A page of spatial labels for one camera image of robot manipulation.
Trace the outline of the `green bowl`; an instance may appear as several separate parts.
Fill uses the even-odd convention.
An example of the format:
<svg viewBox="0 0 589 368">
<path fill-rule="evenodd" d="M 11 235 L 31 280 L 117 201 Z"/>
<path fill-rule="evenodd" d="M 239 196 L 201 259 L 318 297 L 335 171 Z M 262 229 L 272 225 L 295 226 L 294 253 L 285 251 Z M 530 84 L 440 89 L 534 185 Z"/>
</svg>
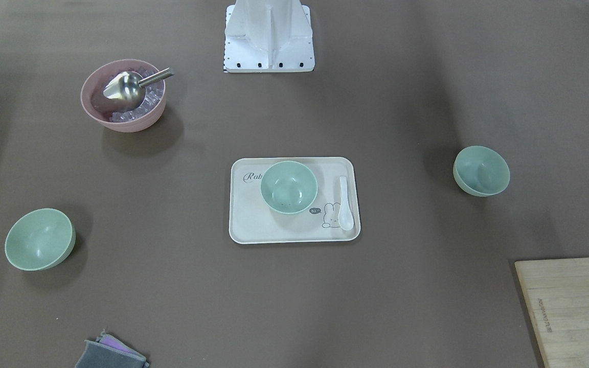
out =
<svg viewBox="0 0 589 368">
<path fill-rule="evenodd" d="M 76 231 L 68 216 L 54 208 L 40 208 L 10 228 L 5 254 L 10 265 L 19 270 L 40 271 L 66 260 L 75 243 Z"/>
<path fill-rule="evenodd" d="M 303 163 L 286 160 L 266 170 L 260 194 L 273 211 L 285 215 L 303 212 L 318 197 L 319 184 L 313 171 Z"/>
<path fill-rule="evenodd" d="M 463 148 L 452 168 L 456 184 L 472 196 L 488 197 L 505 191 L 510 182 L 510 169 L 496 151 L 482 145 Z"/>
</svg>

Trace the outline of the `green bowl on tray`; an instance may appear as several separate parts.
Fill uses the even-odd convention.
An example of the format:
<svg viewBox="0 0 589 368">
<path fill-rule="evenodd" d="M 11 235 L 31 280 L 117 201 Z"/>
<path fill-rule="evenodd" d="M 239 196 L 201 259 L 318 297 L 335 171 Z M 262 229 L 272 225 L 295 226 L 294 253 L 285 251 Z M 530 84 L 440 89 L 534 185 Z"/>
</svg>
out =
<svg viewBox="0 0 589 368">
<path fill-rule="evenodd" d="M 318 197 L 319 184 L 313 171 L 303 163 L 286 160 L 266 170 L 260 194 L 273 211 L 285 215 L 303 212 Z"/>
</svg>

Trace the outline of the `beige rabbit tray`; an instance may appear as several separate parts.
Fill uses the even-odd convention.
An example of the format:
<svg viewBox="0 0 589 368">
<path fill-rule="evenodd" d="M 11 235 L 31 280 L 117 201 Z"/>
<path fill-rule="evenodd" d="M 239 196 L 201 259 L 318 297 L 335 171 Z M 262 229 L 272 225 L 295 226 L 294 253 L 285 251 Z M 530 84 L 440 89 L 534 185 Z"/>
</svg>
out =
<svg viewBox="0 0 589 368">
<path fill-rule="evenodd" d="M 265 172 L 285 157 L 241 158 L 231 166 L 229 235 L 238 244 L 343 242 L 361 232 L 353 164 L 345 157 L 292 157 L 310 168 L 318 180 L 318 195 L 298 214 L 280 214 L 262 198 L 260 182 Z M 341 177 L 347 179 L 347 206 L 354 220 L 350 230 L 339 223 Z"/>
</svg>

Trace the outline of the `white ceramic spoon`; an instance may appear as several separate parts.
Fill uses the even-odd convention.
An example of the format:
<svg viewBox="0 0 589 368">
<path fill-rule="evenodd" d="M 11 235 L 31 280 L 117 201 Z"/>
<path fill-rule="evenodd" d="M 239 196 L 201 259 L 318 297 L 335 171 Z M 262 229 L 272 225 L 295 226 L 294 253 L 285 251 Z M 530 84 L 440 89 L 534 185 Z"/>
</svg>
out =
<svg viewBox="0 0 589 368">
<path fill-rule="evenodd" d="M 339 186 L 341 187 L 341 208 L 337 220 L 342 230 L 350 231 L 354 228 L 354 219 L 350 208 L 348 180 L 345 176 L 339 177 Z"/>
</svg>

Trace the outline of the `pink bowl with ice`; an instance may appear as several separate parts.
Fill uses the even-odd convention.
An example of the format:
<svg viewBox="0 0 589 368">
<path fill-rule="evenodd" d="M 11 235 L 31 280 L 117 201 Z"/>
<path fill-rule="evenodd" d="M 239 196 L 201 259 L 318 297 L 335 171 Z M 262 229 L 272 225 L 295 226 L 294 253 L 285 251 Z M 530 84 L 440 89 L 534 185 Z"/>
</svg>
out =
<svg viewBox="0 0 589 368">
<path fill-rule="evenodd" d="M 101 94 L 103 88 L 117 74 L 134 71 L 142 77 L 159 72 L 159 69 L 145 61 L 126 59 L 107 63 L 93 71 L 80 91 L 80 103 L 85 113 L 101 125 L 116 132 L 140 132 L 155 124 L 163 115 L 166 105 L 166 81 L 159 81 L 147 87 L 145 100 L 133 111 L 102 113 L 94 107 L 92 98 Z"/>
</svg>

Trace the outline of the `metal ice scoop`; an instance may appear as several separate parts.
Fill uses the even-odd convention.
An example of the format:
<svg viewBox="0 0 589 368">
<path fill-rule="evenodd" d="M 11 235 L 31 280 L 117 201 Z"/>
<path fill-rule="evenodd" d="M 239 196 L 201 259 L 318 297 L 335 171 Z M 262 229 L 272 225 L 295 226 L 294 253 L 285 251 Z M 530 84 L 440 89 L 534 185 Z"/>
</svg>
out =
<svg viewBox="0 0 589 368">
<path fill-rule="evenodd" d="M 115 107 L 116 112 L 131 111 L 143 103 L 148 86 L 173 75 L 174 70 L 171 67 L 148 77 L 142 77 L 134 71 L 124 71 L 108 82 L 103 89 L 103 96 Z"/>
</svg>

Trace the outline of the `grey folded cloth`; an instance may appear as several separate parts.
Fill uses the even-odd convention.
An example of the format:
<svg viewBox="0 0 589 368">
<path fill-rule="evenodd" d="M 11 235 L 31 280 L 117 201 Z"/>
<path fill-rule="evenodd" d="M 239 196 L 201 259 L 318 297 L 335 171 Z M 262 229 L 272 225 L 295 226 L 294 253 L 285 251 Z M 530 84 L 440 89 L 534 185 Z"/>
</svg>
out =
<svg viewBox="0 0 589 368">
<path fill-rule="evenodd" d="M 84 342 L 84 352 L 75 367 L 150 367 L 147 357 L 105 331 L 95 340 Z"/>
</svg>

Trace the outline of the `wooden cutting board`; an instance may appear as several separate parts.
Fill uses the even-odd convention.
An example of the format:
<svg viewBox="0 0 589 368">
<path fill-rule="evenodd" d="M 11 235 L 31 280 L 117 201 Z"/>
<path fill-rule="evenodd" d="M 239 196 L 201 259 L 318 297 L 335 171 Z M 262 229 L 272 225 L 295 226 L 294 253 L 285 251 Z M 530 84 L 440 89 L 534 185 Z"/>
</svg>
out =
<svg viewBox="0 0 589 368">
<path fill-rule="evenodd" d="M 589 257 L 514 267 L 543 365 L 589 367 Z"/>
</svg>

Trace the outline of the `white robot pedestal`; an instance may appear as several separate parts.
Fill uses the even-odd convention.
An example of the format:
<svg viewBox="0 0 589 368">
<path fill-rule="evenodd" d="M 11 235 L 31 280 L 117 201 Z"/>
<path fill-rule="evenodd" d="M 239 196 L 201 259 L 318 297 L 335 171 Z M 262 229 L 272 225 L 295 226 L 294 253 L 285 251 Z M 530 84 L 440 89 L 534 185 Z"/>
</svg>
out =
<svg viewBox="0 0 589 368">
<path fill-rule="evenodd" d="M 311 12 L 300 1 L 236 1 L 225 21 L 224 72 L 314 70 Z"/>
</svg>

